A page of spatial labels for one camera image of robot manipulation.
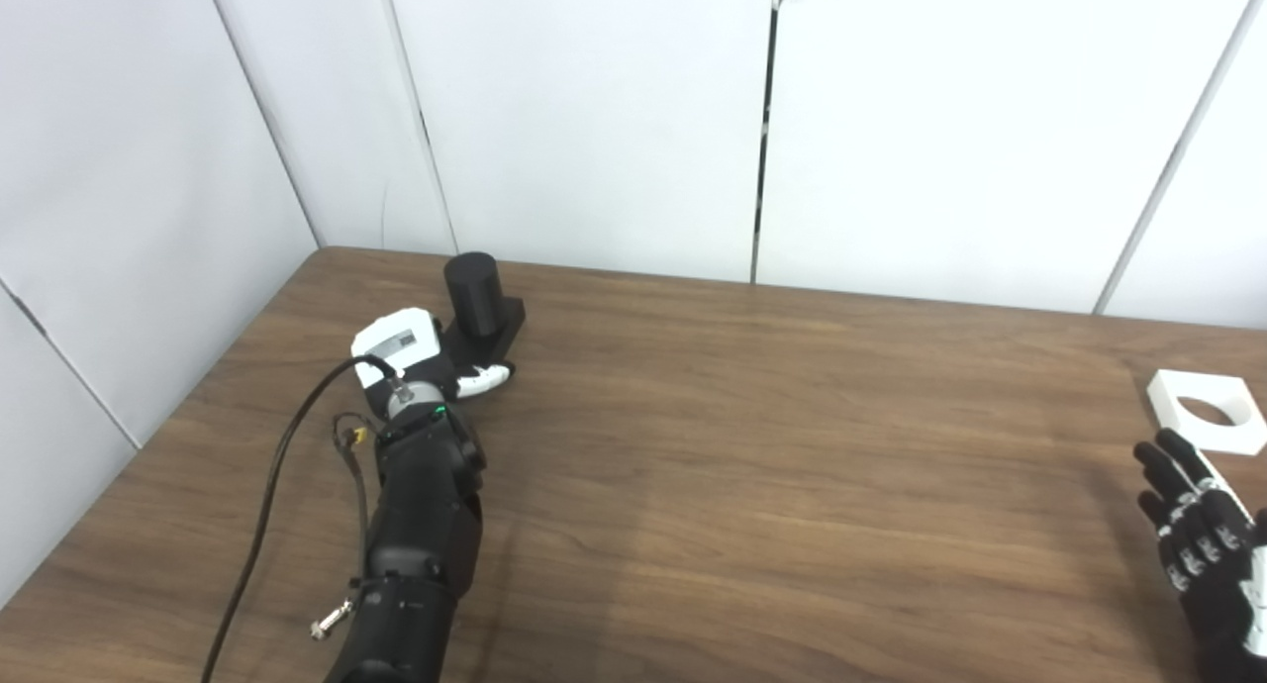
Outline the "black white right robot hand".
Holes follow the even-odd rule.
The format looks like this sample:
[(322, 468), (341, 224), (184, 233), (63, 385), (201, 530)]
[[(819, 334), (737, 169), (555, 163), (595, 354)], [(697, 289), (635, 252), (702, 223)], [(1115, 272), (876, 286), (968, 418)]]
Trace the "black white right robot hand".
[(1161, 428), (1135, 445), (1161, 570), (1194, 637), (1202, 682), (1266, 679), (1264, 511), (1240, 502), (1188, 438)]

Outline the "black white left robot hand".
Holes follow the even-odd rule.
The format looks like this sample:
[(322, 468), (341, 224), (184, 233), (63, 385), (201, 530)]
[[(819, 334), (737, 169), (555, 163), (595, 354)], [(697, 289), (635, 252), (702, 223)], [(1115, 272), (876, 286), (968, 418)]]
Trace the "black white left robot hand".
[(447, 403), (480, 397), (514, 376), (514, 364), (504, 361), (497, 337), (466, 335), (460, 322), (443, 326), (431, 312), (405, 308), (384, 316), (353, 336), (352, 355), (374, 355), (389, 362), (399, 386), (372, 364), (353, 367), (367, 408), (383, 422), (424, 403)]

